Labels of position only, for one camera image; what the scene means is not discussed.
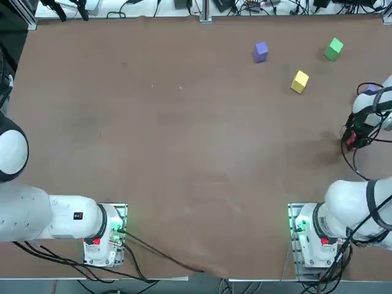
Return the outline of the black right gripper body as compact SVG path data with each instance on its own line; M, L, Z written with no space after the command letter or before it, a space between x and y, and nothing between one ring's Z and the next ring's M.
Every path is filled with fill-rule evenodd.
M351 112L345 124L343 143L348 151L362 148L367 144L373 126L365 123L366 118Z

